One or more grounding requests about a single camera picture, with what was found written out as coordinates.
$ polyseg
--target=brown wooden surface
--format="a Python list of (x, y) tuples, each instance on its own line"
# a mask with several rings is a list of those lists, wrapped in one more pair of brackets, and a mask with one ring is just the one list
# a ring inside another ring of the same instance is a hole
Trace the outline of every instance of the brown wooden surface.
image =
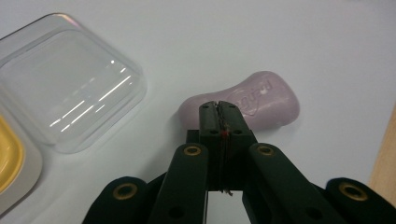
[(396, 105), (393, 107), (369, 186), (396, 206)]

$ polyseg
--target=pink soap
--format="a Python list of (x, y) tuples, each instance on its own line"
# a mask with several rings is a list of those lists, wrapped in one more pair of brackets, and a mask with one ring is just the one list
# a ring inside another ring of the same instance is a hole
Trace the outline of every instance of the pink soap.
[(209, 101), (227, 101), (237, 105), (253, 131), (290, 124), (300, 113), (294, 92), (273, 72), (257, 72), (227, 90), (187, 99), (178, 109), (185, 129), (199, 129), (199, 106)]

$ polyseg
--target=yellow soap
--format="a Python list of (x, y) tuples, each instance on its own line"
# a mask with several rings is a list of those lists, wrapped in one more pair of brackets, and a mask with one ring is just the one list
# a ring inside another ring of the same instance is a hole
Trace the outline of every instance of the yellow soap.
[(21, 140), (0, 116), (0, 193), (18, 175), (23, 160), (24, 149)]

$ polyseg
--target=transparent plastic lid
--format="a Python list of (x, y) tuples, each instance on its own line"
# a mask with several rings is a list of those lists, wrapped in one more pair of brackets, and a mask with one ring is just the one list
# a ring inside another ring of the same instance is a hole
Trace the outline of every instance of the transparent plastic lid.
[(0, 40), (0, 106), (38, 144), (74, 153), (137, 105), (141, 69), (64, 14)]

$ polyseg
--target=white table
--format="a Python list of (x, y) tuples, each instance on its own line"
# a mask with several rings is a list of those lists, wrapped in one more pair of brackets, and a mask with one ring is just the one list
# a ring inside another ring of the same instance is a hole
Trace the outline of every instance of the white table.
[[(113, 179), (167, 170), (184, 143), (175, 113), (187, 97), (261, 70), (289, 83), (301, 115), (258, 140), (319, 186), (339, 176), (367, 183), (396, 100), (396, 2), (0, 0), (0, 37), (52, 12), (140, 63), (148, 94), (92, 147), (43, 151), (42, 176), (2, 224), (80, 223)], [(207, 223), (248, 223), (241, 193), (210, 193)]]

